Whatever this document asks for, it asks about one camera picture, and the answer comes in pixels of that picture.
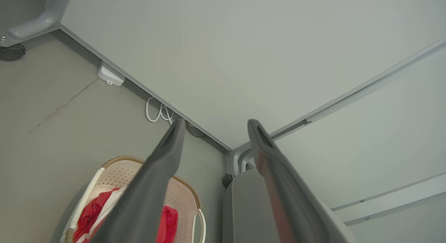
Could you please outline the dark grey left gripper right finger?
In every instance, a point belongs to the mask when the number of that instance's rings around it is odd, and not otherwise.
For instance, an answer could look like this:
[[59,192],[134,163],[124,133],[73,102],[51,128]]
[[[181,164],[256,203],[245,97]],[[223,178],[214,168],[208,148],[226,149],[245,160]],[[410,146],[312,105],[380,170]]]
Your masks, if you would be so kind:
[[337,230],[328,214],[261,123],[250,119],[247,130],[281,243],[337,243]]

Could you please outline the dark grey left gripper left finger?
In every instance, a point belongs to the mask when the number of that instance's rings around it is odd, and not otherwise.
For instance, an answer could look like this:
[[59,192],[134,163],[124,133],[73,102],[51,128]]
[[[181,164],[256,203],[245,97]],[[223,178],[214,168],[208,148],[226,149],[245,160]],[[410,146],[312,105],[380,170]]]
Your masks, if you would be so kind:
[[185,120],[176,120],[145,160],[90,243],[156,243],[170,178],[179,168]]

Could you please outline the red cloth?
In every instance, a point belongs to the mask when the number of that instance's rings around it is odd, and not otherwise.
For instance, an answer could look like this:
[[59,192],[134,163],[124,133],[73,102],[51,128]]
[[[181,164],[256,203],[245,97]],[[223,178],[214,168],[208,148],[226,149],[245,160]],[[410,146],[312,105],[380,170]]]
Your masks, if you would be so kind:
[[[108,216],[118,202],[125,188],[113,188],[100,193],[92,199],[80,214],[77,227],[73,233],[73,243],[88,243],[94,236],[102,221]],[[178,212],[168,205],[163,206],[156,243],[174,243],[177,233]]]

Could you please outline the white cloth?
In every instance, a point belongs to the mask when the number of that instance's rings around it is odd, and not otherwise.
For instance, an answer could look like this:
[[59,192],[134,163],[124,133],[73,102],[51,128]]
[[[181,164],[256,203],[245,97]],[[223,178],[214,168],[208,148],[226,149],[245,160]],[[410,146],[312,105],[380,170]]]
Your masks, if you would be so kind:
[[116,205],[126,187],[100,193],[83,208],[73,234],[73,243],[89,243]]

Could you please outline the beige perforated laundry basket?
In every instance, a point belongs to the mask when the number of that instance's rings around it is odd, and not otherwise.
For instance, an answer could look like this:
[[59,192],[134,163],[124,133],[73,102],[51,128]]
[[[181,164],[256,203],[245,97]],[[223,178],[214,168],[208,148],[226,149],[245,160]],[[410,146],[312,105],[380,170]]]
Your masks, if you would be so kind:
[[[88,203],[100,194],[127,187],[143,165],[143,159],[131,155],[117,156],[105,162],[88,184],[62,233],[60,243],[76,243],[75,232]],[[168,183],[164,205],[177,210],[178,222],[174,243],[194,243],[195,221],[200,218],[199,243],[205,243],[207,225],[195,190],[182,178],[173,176]]]

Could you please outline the grey corner conduit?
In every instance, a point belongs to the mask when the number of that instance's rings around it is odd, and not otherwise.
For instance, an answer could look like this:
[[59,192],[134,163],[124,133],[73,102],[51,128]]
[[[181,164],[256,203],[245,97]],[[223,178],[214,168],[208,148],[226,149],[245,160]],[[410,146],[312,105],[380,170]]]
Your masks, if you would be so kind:
[[235,177],[240,173],[244,173],[247,165],[251,167],[255,167],[250,161],[252,159],[251,146],[248,143],[245,143],[242,146],[230,151],[230,166],[232,176]]

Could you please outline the grey round floor disc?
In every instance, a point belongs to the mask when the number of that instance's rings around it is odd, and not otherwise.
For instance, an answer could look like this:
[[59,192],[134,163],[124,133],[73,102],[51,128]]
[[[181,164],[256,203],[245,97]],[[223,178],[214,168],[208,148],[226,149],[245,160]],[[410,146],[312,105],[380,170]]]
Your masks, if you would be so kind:
[[196,138],[205,138],[207,135],[192,125],[190,122],[186,122],[185,127],[187,131]]

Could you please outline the white power adapter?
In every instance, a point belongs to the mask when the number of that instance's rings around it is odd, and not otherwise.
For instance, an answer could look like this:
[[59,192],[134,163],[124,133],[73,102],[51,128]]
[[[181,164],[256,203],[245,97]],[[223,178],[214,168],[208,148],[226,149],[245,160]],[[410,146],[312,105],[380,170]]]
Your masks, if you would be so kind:
[[114,85],[117,87],[120,87],[125,81],[125,77],[121,73],[104,61],[100,62],[97,77],[105,81],[107,85]]

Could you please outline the dark caster wheel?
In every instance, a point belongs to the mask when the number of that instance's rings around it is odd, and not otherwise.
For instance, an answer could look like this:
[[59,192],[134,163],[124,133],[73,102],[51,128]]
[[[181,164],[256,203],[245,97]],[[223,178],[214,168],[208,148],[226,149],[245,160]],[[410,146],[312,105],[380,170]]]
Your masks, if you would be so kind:
[[16,61],[26,54],[24,45],[16,44],[10,47],[0,47],[0,60]]

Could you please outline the grey cart leg with caster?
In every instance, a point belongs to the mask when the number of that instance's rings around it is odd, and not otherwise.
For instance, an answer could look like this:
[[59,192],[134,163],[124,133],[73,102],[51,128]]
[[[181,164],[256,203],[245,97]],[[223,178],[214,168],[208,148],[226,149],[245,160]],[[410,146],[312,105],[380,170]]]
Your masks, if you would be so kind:
[[46,0],[44,10],[26,22],[0,31],[0,47],[10,47],[59,29],[69,0]]

